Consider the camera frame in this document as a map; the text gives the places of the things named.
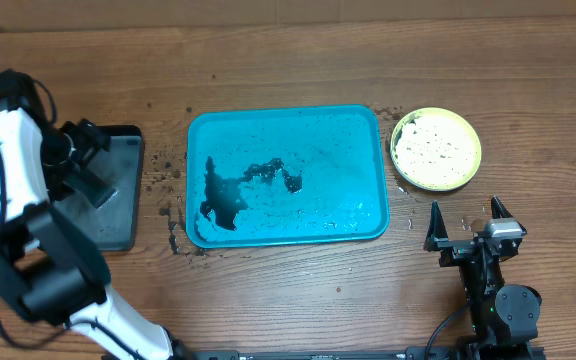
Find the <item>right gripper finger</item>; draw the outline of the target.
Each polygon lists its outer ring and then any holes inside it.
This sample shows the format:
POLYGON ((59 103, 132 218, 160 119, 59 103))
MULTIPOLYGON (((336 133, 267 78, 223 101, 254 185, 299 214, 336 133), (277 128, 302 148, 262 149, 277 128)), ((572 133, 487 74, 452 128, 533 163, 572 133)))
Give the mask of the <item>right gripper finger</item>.
POLYGON ((498 196, 493 196, 491 198, 490 207, 493 219, 505 219, 513 217, 513 215, 506 209, 498 196))
POLYGON ((432 202, 430 223, 425 239, 426 245, 437 245, 448 240, 445 223, 437 201, 432 202))

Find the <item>yellow speckled plate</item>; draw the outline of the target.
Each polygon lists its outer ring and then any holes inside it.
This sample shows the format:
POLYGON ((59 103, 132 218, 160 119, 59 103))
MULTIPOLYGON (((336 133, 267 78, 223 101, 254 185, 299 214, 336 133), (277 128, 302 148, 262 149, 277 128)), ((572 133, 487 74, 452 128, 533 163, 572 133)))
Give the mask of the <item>yellow speckled plate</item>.
POLYGON ((389 152, 407 182, 437 192, 467 184, 482 161, 482 145, 470 123, 437 107, 405 115, 392 132, 389 152))

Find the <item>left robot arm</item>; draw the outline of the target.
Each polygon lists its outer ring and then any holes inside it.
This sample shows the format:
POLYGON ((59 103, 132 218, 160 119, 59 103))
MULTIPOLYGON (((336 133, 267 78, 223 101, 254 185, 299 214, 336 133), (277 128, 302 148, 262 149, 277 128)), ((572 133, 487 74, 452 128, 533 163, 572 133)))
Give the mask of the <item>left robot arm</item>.
MULTIPOLYGON (((147 321, 112 287, 97 246, 54 208, 46 178, 63 170, 47 161, 54 129, 41 104, 0 98, 0 300, 22 319, 77 332, 118 359, 190 359, 164 327, 147 321)), ((17 343, 0 319, 0 337, 17 343)))

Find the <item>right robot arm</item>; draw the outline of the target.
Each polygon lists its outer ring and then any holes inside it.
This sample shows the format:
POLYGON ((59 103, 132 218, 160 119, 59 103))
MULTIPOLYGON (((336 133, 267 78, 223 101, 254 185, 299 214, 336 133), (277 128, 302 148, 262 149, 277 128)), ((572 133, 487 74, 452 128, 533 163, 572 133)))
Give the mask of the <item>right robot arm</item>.
POLYGON ((492 218, 470 240, 451 241, 437 202, 432 203, 424 250, 440 254, 441 267, 457 267, 475 334, 459 340, 464 359, 534 359, 542 298, 535 289, 507 284, 501 263, 518 254, 527 230, 491 198, 492 218))

